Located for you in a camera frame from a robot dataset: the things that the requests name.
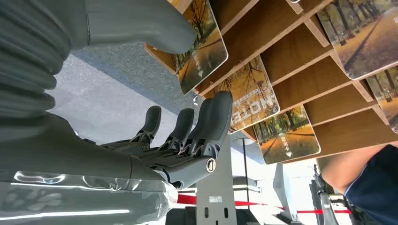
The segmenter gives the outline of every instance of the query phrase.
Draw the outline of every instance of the metal pole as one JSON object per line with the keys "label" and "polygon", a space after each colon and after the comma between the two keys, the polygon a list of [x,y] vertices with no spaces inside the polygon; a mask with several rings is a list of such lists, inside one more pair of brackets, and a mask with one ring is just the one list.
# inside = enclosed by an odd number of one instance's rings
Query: metal pole
{"label": "metal pole", "polygon": [[242,138],[242,144],[243,144],[243,160],[245,162],[246,195],[247,195],[247,201],[249,202],[249,179],[247,178],[246,146],[244,138]]}

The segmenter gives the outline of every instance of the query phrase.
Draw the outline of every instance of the gray metal stand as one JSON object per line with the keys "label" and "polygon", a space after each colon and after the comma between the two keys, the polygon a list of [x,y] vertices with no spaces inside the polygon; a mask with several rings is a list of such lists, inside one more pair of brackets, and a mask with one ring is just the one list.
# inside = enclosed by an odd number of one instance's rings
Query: gray metal stand
{"label": "gray metal stand", "polygon": [[216,171],[196,183],[196,223],[198,225],[236,225],[230,136],[227,135],[217,158]]}

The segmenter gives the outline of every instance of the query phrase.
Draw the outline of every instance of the metal bolt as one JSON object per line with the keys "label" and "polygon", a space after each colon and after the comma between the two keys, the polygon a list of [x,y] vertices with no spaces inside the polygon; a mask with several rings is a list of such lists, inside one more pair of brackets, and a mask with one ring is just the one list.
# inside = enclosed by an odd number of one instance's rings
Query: metal bolt
{"label": "metal bolt", "polygon": [[209,173],[214,172],[215,170],[215,160],[213,158],[210,158],[207,162],[206,162],[206,170]]}

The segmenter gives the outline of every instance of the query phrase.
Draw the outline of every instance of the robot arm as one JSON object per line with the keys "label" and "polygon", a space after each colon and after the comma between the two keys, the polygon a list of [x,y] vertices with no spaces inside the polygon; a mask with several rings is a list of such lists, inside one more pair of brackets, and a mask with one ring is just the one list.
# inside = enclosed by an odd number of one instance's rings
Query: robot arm
{"label": "robot arm", "polygon": [[[53,75],[71,49],[145,41],[169,53],[187,51],[195,30],[165,0],[0,0],[0,27],[1,224],[114,224],[118,215],[123,222],[144,223],[167,212],[165,181],[185,188],[214,171],[231,117],[227,92],[205,101],[184,148],[189,118],[152,152],[143,147],[159,127],[156,107],[135,138],[106,146],[82,140],[65,119],[46,112],[55,101],[44,91],[55,88]],[[135,154],[119,149],[133,144]],[[118,188],[98,187],[100,178],[117,178],[108,184]],[[29,192],[64,198],[43,204]],[[15,195],[35,202],[14,204]],[[118,206],[123,214],[110,215],[109,207]],[[85,217],[99,212],[99,218]]]}

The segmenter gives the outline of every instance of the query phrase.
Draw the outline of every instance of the tree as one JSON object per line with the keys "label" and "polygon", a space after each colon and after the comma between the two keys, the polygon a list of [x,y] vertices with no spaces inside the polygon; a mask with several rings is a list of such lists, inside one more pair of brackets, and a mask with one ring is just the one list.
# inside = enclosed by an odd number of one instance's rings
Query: tree
{"label": "tree", "polygon": [[352,2],[352,0],[348,1],[348,5],[350,6],[350,9],[351,9],[352,13],[354,14],[355,18],[357,18],[358,25],[361,24],[362,20],[360,19],[360,16],[358,15],[357,11],[355,11],[354,3]]}
{"label": "tree", "polygon": [[382,95],[382,92],[384,92],[384,89],[383,89],[382,85],[380,84],[380,81],[379,81],[379,79],[377,78],[377,76],[376,76],[376,75],[374,75],[374,76],[373,76],[373,78],[376,80],[376,83],[377,83],[377,85],[379,86],[379,89],[380,89],[380,95]]}
{"label": "tree", "polygon": [[333,33],[335,33],[335,36],[337,36],[338,33],[337,33],[336,28],[335,28],[335,25],[333,24],[333,21],[332,21],[332,19],[331,19],[331,17],[330,17],[329,12],[326,10],[326,8],[324,8],[321,12],[325,15],[325,17],[326,17],[326,22],[329,22],[329,23],[330,23],[330,26],[332,27]]}
{"label": "tree", "polygon": [[293,118],[291,117],[291,112],[293,111],[293,109],[287,110],[286,111],[286,116],[289,119],[289,123],[290,123],[290,129],[295,131],[297,130],[296,128],[294,128],[294,122],[293,122]]}
{"label": "tree", "polygon": [[203,32],[203,22],[207,20],[207,1],[205,0],[193,0],[190,7],[184,13],[186,18],[189,18],[193,25],[199,32],[200,39],[204,39],[205,35]]}
{"label": "tree", "polygon": [[341,9],[340,3],[338,0],[335,0],[334,2],[332,2],[332,4],[336,7],[338,14],[340,15],[340,19],[341,22],[343,23],[344,26],[344,30],[346,30],[346,32],[348,32],[348,38],[353,38],[354,35],[352,35],[351,31],[350,31],[350,27],[348,26],[347,20],[345,19],[344,13]]}
{"label": "tree", "polygon": [[262,132],[262,127],[261,127],[261,123],[259,123],[259,127],[260,127],[260,132],[261,132],[261,139],[264,139],[264,133]]}
{"label": "tree", "polygon": [[359,4],[359,5],[358,5],[358,8],[360,9],[360,11],[361,11],[363,17],[364,17],[365,19],[369,19],[369,16],[367,15],[367,13],[365,12],[365,9],[363,8],[363,5],[362,5],[362,4]]}
{"label": "tree", "polygon": [[384,73],[386,74],[388,83],[389,83],[390,86],[391,86],[393,96],[394,96],[394,97],[398,97],[397,89],[395,89],[395,85],[394,85],[394,82],[393,82],[392,79],[391,79],[390,73],[388,72],[387,69],[384,71]]}

